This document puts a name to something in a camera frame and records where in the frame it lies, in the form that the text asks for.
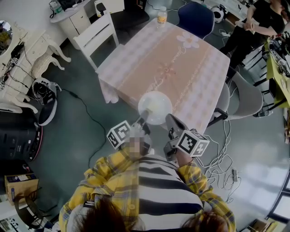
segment cardboard box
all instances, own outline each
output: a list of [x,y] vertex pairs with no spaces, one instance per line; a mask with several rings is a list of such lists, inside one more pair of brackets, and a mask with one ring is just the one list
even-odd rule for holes
[[37,190],[39,179],[35,174],[8,175],[5,176],[5,188],[8,200],[14,205],[16,196],[28,196],[31,192]]
[[252,230],[251,232],[265,232],[267,228],[269,227],[270,222],[265,219],[256,219],[251,226]]

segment window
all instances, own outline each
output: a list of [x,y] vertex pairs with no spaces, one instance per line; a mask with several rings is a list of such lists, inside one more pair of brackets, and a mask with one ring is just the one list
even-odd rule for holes
[[290,220],[290,171],[286,182],[268,217],[287,224]]

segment plastic bottle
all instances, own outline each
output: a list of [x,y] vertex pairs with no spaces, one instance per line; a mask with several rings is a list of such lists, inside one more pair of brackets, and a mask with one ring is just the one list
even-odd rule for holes
[[[99,3],[102,3],[102,1],[101,0],[96,0],[95,1],[95,6],[98,5]],[[98,11],[97,7],[96,7],[96,12],[97,12],[98,18],[100,18],[102,15],[101,15],[100,11]]]
[[265,112],[259,112],[257,113],[258,118],[263,118],[266,116],[270,116],[273,113],[273,111],[265,111]]
[[63,8],[60,5],[60,3],[58,2],[58,0],[52,0],[50,5],[53,8],[53,11],[55,14],[58,14],[58,13],[62,12],[62,10],[63,10]]
[[161,6],[157,14],[158,28],[163,28],[167,21],[167,10],[165,6]]

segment flower pattern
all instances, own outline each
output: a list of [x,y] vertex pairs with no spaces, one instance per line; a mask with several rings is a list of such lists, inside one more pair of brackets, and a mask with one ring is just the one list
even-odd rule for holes
[[183,42],[183,46],[185,48],[199,48],[198,37],[195,35],[191,35],[190,33],[184,31],[182,33],[183,36],[178,35],[176,38],[178,41]]
[[172,63],[169,65],[167,63],[160,63],[160,65],[158,66],[158,73],[160,74],[160,79],[167,80],[168,78],[176,74],[172,66]]

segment pink tablecloth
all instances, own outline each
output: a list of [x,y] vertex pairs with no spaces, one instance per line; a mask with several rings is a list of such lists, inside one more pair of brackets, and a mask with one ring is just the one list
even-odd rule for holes
[[116,94],[137,108],[149,91],[166,94],[173,114],[204,133],[226,78],[229,58],[216,48],[166,23],[149,22],[100,73],[106,102]]

